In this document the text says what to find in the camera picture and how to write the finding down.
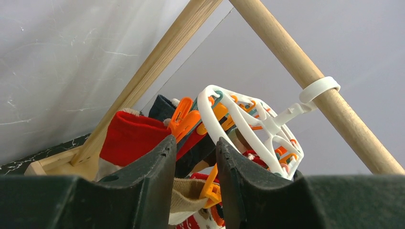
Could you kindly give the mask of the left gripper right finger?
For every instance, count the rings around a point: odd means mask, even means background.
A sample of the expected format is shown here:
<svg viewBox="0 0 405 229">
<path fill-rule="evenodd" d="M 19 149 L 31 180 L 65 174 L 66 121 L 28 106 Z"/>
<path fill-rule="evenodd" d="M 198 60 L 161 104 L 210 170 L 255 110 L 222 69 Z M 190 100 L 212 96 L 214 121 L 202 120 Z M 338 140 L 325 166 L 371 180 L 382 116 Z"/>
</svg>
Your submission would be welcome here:
<svg viewBox="0 0 405 229">
<path fill-rule="evenodd" d="M 402 175 L 303 176 L 290 181 L 216 145 L 228 229 L 402 229 Z"/>
</svg>

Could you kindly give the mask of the white sock hanger with clips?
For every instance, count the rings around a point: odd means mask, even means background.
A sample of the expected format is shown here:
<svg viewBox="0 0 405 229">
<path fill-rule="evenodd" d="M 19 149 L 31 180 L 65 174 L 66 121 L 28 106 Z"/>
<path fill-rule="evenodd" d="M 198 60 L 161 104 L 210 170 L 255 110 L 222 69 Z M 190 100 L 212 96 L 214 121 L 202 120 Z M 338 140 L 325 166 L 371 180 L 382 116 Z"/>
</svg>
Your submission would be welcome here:
<svg viewBox="0 0 405 229">
<path fill-rule="evenodd" d="M 182 98 L 165 125 L 177 142 L 187 134 L 209 135 L 213 142 L 220 138 L 230 142 L 226 131 L 236 126 L 271 173 L 291 180 L 304 153 L 287 122 L 315 110 L 317 107 L 313 100 L 317 96 L 330 89 L 339 91 L 340 88 L 330 76 L 316 80 L 300 93 L 299 103 L 277 114 L 258 98 L 209 85 L 196 100 Z"/>
</svg>

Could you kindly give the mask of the brown striped sock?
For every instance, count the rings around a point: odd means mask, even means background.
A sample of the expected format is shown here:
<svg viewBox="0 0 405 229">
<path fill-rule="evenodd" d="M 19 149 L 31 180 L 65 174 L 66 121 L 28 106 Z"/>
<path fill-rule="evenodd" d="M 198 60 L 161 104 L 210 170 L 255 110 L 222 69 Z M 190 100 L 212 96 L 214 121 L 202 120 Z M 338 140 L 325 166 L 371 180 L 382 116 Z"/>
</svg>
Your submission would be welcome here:
<svg viewBox="0 0 405 229">
<path fill-rule="evenodd" d="M 205 181 L 202 179 L 174 178 L 169 225 L 178 225 L 203 208 L 208 198 L 200 197 Z"/>
</svg>

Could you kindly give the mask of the navy sock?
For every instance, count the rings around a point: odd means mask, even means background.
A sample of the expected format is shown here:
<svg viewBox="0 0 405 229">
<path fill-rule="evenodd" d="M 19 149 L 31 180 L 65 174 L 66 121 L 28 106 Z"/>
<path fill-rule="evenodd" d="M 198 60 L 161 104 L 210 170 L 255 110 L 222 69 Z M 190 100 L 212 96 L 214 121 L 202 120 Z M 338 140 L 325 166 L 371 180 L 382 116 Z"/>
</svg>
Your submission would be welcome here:
<svg viewBox="0 0 405 229">
<path fill-rule="evenodd" d="M 177 106 L 174 100 L 170 100 L 165 96 L 157 95 L 148 117 L 165 121 L 172 118 Z M 216 163 L 215 143 L 211 140 L 208 134 L 199 135 L 195 131 L 185 136 L 178 144 L 177 151 L 181 156 L 175 165 L 175 177 L 185 178 L 189 174 L 195 173 L 194 168 L 197 164 L 204 161 L 208 167 L 212 167 Z"/>
</svg>

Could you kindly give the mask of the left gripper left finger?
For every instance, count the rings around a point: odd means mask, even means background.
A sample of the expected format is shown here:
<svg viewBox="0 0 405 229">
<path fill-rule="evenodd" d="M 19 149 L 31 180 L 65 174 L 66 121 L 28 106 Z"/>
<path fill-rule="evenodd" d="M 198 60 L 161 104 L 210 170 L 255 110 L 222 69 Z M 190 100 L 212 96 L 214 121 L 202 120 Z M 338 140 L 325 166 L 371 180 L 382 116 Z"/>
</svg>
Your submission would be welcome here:
<svg viewBox="0 0 405 229">
<path fill-rule="evenodd" d="M 3 229 L 165 229 L 176 162 L 173 136 L 99 182 L 1 176 Z"/>
</svg>

